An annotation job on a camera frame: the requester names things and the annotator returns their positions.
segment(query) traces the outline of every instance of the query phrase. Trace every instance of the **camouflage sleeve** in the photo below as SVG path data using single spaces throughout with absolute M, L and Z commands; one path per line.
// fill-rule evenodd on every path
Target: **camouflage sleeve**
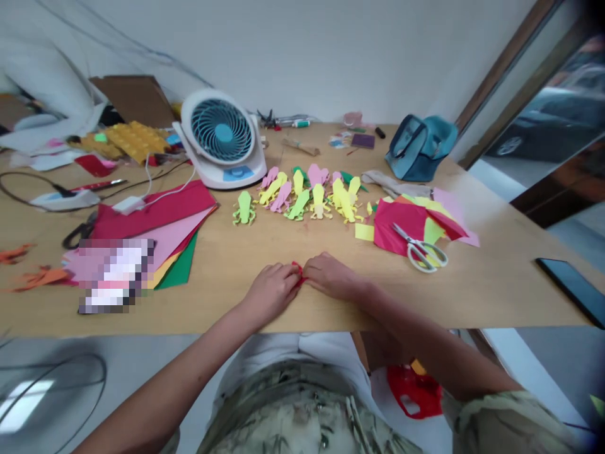
M 570 431 L 527 391 L 487 395 L 465 404 L 442 401 L 454 454 L 573 453 Z

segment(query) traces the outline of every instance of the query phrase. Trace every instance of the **hand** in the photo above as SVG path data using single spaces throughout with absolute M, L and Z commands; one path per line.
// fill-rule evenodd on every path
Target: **hand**
M 302 274 L 308 283 L 332 298 L 360 302 L 366 295 L 370 280 L 358 275 L 327 252 L 309 259 Z
M 243 314 L 246 324 L 254 323 L 256 332 L 288 307 L 300 290 L 296 284 L 301 278 L 298 266 L 267 265 L 236 309 Z

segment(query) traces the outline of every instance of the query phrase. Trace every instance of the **scissors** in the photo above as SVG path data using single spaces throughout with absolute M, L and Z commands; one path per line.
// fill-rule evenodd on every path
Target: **scissors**
M 435 262 L 437 262 L 439 266 L 444 267 L 445 265 L 447 265 L 446 253 L 439 249 L 437 246 L 429 244 L 427 242 L 414 240 L 410 235 L 405 233 L 405 231 L 396 223 L 393 223 L 393 228 L 397 233 L 399 233 L 399 235 L 403 237 L 404 240 L 408 242 L 408 258 L 410 259 L 410 262 L 412 262 L 412 265 L 414 265 L 414 268 L 425 273 L 433 273 L 437 271 L 437 267 L 430 263 L 429 260 L 426 258 L 427 255 L 432 258 Z
M 76 229 L 65 237 L 61 245 L 68 250 L 78 249 L 80 240 L 87 240 L 95 228 L 97 212 L 94 211 L 86 222 L 81 223 Z

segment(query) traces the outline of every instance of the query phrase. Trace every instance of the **white wall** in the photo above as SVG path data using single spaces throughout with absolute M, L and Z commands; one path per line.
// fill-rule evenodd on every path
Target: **white wall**
M 98 38 L 124 44 L 73 0 L 42 1 Z M 84 1 L 249 109 L 305 112 L 325 121 L 362 110 L 366 120 L 388 123 L 410 112 L 455 120 L 535 2 Z M 33 0 L 4 0 L 2 12 L 0 38 L 50 39 L 90 76 L 153 73 L 172 91 L 169 98 L 201 87 L 190 76 L 115 55 L 70 32 Z
M 536 72 L 555 45 L 578 20 L 582 12 L 582 3 L 581 0 L 565 0 L 555 11 L 555 14 L 544 25 L 544 28 L 462 135 L 452 150 L 450 155 L 452 159 L 456 161 L 463 159 L 471 147 L 483 137 L 485 131 L 498 119 L 525 82 Z

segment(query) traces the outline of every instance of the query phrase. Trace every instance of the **fan grille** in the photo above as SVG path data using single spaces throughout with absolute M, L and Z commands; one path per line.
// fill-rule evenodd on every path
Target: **fan grille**
M 219 99 L 204 100 L 195 107 L 191 130 L 206 153 L 225 162 L 242 159 L 252 145 L 246 117 L 235 106 Z

